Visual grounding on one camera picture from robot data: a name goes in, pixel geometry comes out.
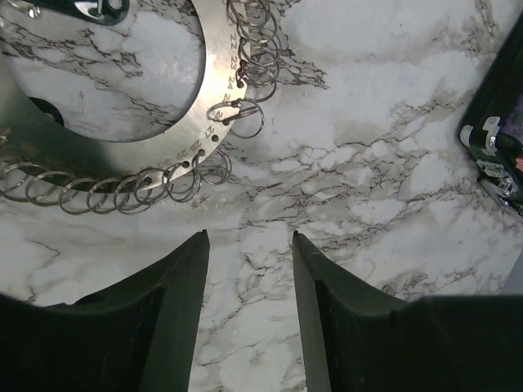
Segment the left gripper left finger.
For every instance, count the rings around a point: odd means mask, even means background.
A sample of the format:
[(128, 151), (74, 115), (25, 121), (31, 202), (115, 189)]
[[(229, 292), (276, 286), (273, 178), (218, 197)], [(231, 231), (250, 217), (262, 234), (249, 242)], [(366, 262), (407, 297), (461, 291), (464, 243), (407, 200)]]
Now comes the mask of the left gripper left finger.
[(209, 251), (200, 231), (71, 305), (2, 296), (2, 390), (187, 390)]

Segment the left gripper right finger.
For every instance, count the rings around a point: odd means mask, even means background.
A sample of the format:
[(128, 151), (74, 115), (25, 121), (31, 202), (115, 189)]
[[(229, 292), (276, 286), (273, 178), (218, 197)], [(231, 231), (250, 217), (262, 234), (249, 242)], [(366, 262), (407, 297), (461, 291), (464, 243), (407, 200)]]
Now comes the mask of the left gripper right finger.
[(293, 235), (310, 391), (519, 391), (519, 295), (388, 295)]

